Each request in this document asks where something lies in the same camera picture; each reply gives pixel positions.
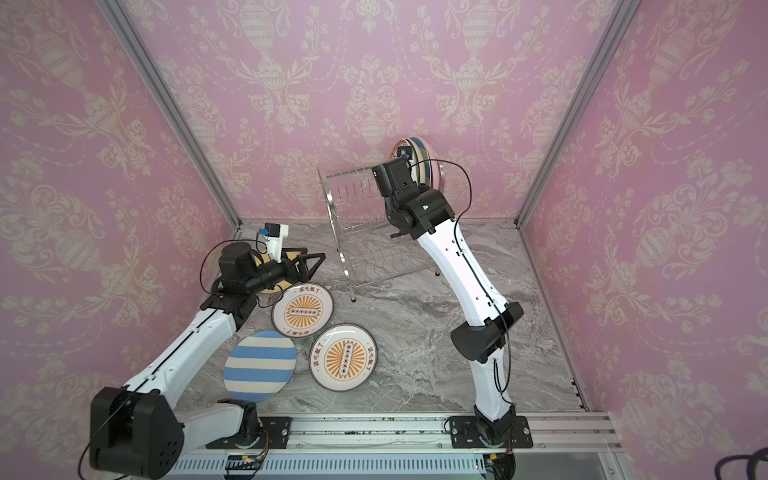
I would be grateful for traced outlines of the beige plate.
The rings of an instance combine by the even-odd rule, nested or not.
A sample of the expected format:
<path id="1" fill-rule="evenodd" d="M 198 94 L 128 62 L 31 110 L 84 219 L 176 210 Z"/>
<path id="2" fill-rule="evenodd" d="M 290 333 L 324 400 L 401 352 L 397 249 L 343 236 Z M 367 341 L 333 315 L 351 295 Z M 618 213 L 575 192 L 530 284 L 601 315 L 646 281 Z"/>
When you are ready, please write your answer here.
<path id="1" fill-rule="evenodd" d="M 432 170 L 428 160 L 428 152 L 421 140 L 416 137 L 407 138 L 412 147 L 412 155 L 409 160 L 413 179 L 423 185 L 432 185 Z"/>

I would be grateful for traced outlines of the pink plate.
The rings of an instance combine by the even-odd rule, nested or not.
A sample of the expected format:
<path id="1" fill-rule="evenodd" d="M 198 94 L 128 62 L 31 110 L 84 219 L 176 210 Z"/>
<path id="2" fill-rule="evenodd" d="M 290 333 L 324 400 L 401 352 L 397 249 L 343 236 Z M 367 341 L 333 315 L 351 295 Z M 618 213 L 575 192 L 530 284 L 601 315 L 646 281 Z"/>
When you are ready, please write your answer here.
<path id="1" fill-rule="evenodd" d="M 424 184 L 428 184 L 431 188 L 438 191 L 444 190 L 444 176 L 443 167 L 438 161 L 439 155 L 432 147 L 432 145 L 425 139 L 421 139 L 423 160 L 421 168 L 424 173 Z"/>

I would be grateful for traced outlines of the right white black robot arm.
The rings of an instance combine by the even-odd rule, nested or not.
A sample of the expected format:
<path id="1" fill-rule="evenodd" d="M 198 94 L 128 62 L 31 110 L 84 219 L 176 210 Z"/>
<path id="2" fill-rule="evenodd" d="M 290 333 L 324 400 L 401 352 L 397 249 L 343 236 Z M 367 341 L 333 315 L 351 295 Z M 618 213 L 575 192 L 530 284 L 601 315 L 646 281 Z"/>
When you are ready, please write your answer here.
<path id="1" fill-rule="evenodd" d="M 457 297 L 465 322 L 451 332 L 456 350 L 468 360 L 475 387 L 476 428 L 489 445 L 511 441 L 515 406 L 504 367 L 508 332 L 524 315 L 493 286 L 464 239 L 456 215 L 438 190 L 412 178 L 405 156 L 372 168 L 386 218 L 432 258 Z"/>

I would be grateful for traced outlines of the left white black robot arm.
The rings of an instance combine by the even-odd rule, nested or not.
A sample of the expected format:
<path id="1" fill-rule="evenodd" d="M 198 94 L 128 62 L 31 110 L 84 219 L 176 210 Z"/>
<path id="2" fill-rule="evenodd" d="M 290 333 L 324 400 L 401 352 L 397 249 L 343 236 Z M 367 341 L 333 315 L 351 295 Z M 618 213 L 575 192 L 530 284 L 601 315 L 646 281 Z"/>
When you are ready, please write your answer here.
<path id="1" fill-rule="evenodd" d="M 256 250 L 253 240 L 219 243 L 219 277 L 188 327 L 155 360 L 120 387 L 105 387 L 90 405 L 89 440 L 78 463 L 120 479 L 160 479 L 177 460 L 208 445 L 270 447 L 258 416 L 259 401 L 291 378 L 296 353 L 287 338 L 270 333 L 245 347 L 234 371 L 236 396 L 197 412 L 174 409 L 209 358 L 249 319 L 262 292 L 283 283 L 306 284 L 326 256 L 305 248 Z"/>

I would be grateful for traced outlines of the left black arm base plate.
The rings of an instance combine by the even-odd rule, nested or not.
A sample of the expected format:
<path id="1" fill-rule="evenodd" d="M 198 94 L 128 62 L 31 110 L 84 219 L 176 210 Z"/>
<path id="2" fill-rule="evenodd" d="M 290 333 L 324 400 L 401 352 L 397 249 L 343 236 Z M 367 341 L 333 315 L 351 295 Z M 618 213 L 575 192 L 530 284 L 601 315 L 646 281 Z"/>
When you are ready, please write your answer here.
<path id="1" fill-rule="evenodd" d="M 208 443 L 208 450 L 256 449 L 285 450 L 290 436 L 292 418 L 289 416 L 260 417 L 260 426 L 253 434 L 234 435 Z"/>

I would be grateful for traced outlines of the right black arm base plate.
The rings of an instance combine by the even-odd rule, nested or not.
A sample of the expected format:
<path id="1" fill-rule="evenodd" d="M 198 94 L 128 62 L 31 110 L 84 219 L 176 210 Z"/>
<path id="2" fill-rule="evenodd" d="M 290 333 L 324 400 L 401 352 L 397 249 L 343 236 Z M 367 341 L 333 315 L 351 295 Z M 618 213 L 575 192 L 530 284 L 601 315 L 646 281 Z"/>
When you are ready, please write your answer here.
<path id="1" fill-rule="evenodd" d="M 532 429 L 524 416 L 507 416 L 493 422 L 475 416 L 452 416 L 448 419 L 448 429 L 455 449 L 530 449 L 534 446 Z"/>

